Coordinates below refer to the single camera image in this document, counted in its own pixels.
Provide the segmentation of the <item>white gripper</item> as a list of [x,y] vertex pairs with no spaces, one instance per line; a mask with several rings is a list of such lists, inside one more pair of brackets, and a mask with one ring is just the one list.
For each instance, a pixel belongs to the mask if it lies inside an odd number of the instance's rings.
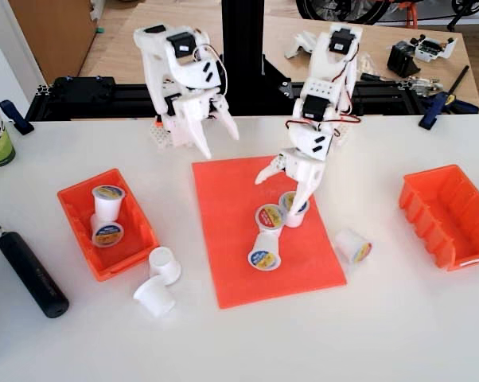
[[231,138],[239,140],[236,121],[229,113],[227,100],[220,94],[219,88],[191,91],[174,101],[175,116],[183,123],[183,144],[193,144],[207,159],[210,159],[212,154],[204,135],[202,120],[209,117],[212,108],[216,110],[216,118],[227,129]]
[[321,184],[324,169],[323,161],[311,158],[296,148],[285,148],[271,160],[267,167],[259,171],[255,184],[260,185],[269,177],[285,172],[288,177],[297,182],[296,193],[290,208],[290,213],[296,214]]

